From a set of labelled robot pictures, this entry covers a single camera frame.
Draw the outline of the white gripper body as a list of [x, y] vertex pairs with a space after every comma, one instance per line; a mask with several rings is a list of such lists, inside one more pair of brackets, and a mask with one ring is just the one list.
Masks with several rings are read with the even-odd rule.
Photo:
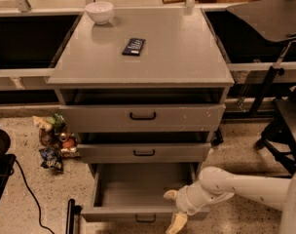
[[178, 211], [185, 215], [195, 215], [199, 213], [203, 207], [217, 204], [234, 196], [229, 192], [210, 192], [205, 190], [197, 181], [191, 185], [185, 185], [175, 194], [175, 203]]

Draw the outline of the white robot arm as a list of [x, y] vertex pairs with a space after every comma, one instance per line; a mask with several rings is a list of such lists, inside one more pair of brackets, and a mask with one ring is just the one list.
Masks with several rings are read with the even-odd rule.
[[234, 175], [216, 167], [202, 169], [191, 185], [164, 194], [166, 199], [175, 202], [177, 208], [166, 234], [177, 234], [189, 215], [195, 215], [204, 206], [226, 201], [234, 195], [281, 211], [278, 234], [296, 234], [296, 172], [292, 178], [278, 178]]

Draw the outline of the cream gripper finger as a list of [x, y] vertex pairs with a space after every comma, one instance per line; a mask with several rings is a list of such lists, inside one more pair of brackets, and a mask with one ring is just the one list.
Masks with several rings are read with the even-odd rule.
[[175, 201], [177, 197], [177, 191], [176, 190], [169, 190], [164, 194], [164, 198], [168, 200]]
[[188, 216], [184, 213], [174, 213], [166, 234], [177, 234], [187, 223]]

